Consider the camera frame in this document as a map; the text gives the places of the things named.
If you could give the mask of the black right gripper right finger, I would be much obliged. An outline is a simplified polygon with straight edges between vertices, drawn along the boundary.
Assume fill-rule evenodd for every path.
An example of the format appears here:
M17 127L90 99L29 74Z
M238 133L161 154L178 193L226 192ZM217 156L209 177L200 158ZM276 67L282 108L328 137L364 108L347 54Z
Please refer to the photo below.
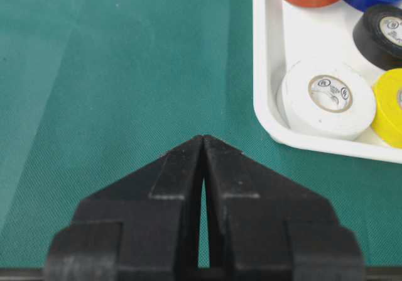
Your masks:
M231 280L362 280L328 199L204 136L210 264Z

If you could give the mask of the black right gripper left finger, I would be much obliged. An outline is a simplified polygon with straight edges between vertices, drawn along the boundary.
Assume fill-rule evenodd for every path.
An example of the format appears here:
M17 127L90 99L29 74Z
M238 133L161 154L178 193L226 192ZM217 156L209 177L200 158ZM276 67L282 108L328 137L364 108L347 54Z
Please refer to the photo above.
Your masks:
M82 199L45 280L178 280L198 266L201 138Z

